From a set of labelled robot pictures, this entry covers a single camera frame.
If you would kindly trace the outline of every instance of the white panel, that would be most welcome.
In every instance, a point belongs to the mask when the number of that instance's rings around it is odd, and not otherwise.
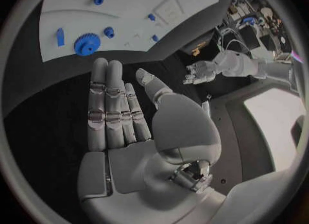
[[[301,99],[293,94],[271,89],[245,101],[267,141],[276,171],[291,166],[296,155],[291,128],[306,111]]]
[[[218,0],[44,0],[40,18],[40,47],[43,61],[74,54],[78,36],[93,32],[100,36],[98,50],[148,51],[157,35],[163,38],[196,12]],[[147,16],[156,13],[155,22]],[[107,39],[102,31],[113,27],[115,37]],[[57,46],[56,31],[63,28],[65,45]]]

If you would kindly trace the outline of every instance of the robotic arm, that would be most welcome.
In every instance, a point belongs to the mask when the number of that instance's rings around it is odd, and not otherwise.
[[[202,107],[139,69],[156,105],[153,139],[122,65],[97,59],[89,95],[88,142],[78,195],[95,223],[176,223],[200,204],[211,219],[224,196],[209,187],[221,153],[218,130]]]
[[[272,78],[295,86],[293,68],[280,63],[266,63],[260,59],[250,59],[247,55],[232,50],[220,52],[212,61],[199,61],[187,66],[189,72],[183,84],[210,82],[217,74],[244,77],[252,75],[258,79]]]

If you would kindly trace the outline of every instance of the robotic hand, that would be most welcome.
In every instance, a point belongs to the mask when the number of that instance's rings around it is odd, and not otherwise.
[[[153,140],[133,86],[122,82],[121,63],[94,63],[90,152],[78,176],[83,209],[95,223],[175,223],[203,204],[210,219],[224,200],[209,187],[209,168],[221,153],[216,126],[154,75],[139,69],[136,78],[158,109]]]
[[[232,50],[220,52],[212,61],[199,61],[187,66],[190,72],[185,76],[183,84],[200,84],[210,82],[217,74],[224,76],[248,76],[265,78],[260,62],[251,60],[247,55]]]

